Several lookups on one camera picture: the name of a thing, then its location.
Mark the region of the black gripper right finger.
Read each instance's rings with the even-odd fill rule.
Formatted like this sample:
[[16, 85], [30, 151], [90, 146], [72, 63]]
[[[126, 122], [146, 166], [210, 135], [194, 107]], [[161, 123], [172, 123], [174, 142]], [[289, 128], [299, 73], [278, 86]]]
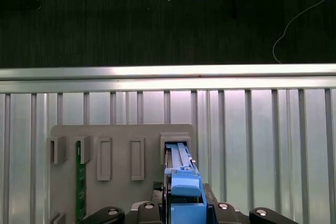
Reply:
[[271, 209], [255, 208], [248, 215], [235, 209], [227, 202], [217, 201], [209, 184], [203, 184], [205, 197], [207, 200], [207, 223], [227, 223], [227, 224], [294, 224], [297, 223]]

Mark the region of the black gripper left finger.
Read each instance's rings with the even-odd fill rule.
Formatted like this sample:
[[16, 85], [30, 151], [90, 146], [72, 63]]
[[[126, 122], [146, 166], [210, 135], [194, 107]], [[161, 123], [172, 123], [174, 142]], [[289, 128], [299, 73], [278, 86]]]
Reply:
[[162, 217], [163, 183], [153, 183], [153, 201], [136, 202], [126, 214], [121, 208], [104, 207], [78, 223], [165, 223]]

